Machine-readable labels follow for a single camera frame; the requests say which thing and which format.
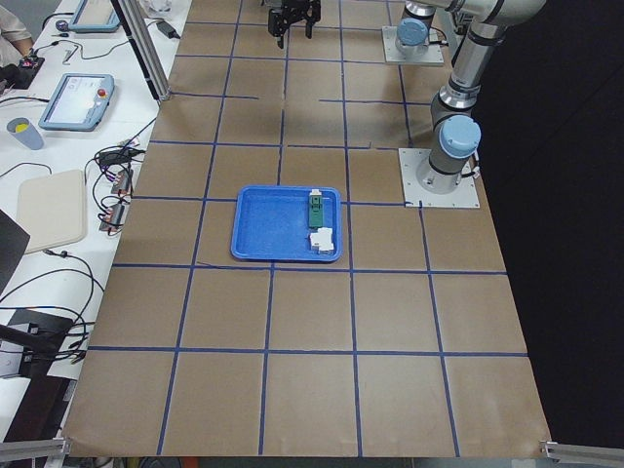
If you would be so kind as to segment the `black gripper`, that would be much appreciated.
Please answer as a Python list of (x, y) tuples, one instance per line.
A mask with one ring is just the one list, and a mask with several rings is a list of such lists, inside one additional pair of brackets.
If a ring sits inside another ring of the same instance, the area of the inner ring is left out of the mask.
[(313, 27), (321, 20), (322, 5), (320, 0), (282, 0), (267, 1), (268, 32), (277, 37), (277, 45), (284, 48), (284, 35), (289, 28), (300, 21), (305, 22), (305, 36), (312, 39)]

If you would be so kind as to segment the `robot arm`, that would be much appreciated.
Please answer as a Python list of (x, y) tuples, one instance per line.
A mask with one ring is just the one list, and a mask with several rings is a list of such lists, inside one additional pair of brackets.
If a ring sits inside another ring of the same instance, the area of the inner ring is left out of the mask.
[[(302, 22), (305, 37), (312, 38), (313, 27), (322, 18), (320, 1), (262, 1), (268, 8), (267, 30), (280, 49), (290, 28)], [(385, 61), (396, 64), (441, 66), (443, 47), (449, 41), (442, 29), (433, 25), (434, 6), (406, 1), (396, 26), (383, 26), (381, 36)]]
[(480, 144), (481, 129), (471, 112), (491, 55), (504, 41), (509, 27), (530, 20), (546, 2), (427, 1), (425, 4), (473, 17), (456, 51), (448, 82), (433, 97), (433, 144), (428, 159), (416, 170), (418, 182), (424, 189), (435, 194), (449, 194), (459, 184), (466, 161)]

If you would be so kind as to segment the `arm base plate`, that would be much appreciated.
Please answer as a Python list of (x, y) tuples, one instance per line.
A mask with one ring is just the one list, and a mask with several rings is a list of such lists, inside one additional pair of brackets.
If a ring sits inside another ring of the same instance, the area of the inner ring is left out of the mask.
[(402, 43), (397, 36), (397, 26), (381, 28), (385, 61), (391, 64), (443, 66), (442, 47), (436, 44), (423, 43), (409, 46)]
[(429, 161), (431, 150), (400, 148), (399, 160), (405, 205), (410, 208), (478, 209), (475, 178), (466, 163), (456, 175), (436, 172)]

